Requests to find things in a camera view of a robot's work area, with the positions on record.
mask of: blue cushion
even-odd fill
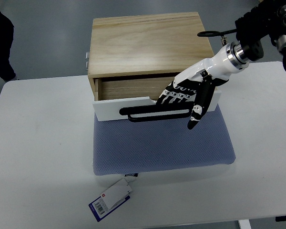
[[[95,175],[231,164],[233,146],[219,106],[193,130],[189,118],[132,123],[94,121]]]

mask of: tag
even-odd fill
[[[123,178],[104,191],[100,197],[89,204],[89,207],[99,222],[119,206],[130,199],[128,195],[132,188]]]
[[[98,222],[100,222],[103,218],[108,216],[110,213],[112,213],[114,210],[116,210],[119,206],[121,206],[123,203],[128,201],[130,199],[130,196],[126,196],[125,199],[122,199],[116,203],[116,205],[111,208],[110,210],[105,205],[102,197],[98,197],[94,202],[89,204],[89,207],[96,218]]]
[[[101,197],[107,208],[111,209],[118,201],[125,198],[125,196],[127,196],[131,191],[132,188],[123,178],[114,185],[112,185],[109,189],[104,191],[101,194]]]
[[[130,183],[138,178],[138,174],[137,173],[125,174],[124,178],[128,183]]]

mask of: white table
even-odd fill
[[[0,96],[0,229],[147,228],[286,215],[281,65],[253,63],[221,86],[233,164],[141,173],[131,199],[99,223],[88,204],[121,175],[93,174],[87,77],[7,83]]]

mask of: person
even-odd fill
[[[0,12],[0,78],[5,82],[18,79],[9,61],[13,35],[14,25]]]

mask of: gray floor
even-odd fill
[[[85,53],[90,49],[94,18],[197,11],[206,30],[224,31],[250,11],[257,0],[0,0],[0,10],[15,26],[10,62],[20,79],[85,75]],[[228,35],[229,41],[235,35]],[[213,51],[219,38],[210,38]],[[265,57],[281,61],[270,43],[262,39]],[[4,81],[0,79],[0,91]],[[253,229],[286,229],[274,218],[251,220]],[[170,229],[237,229],[237,222],[223,222]]]

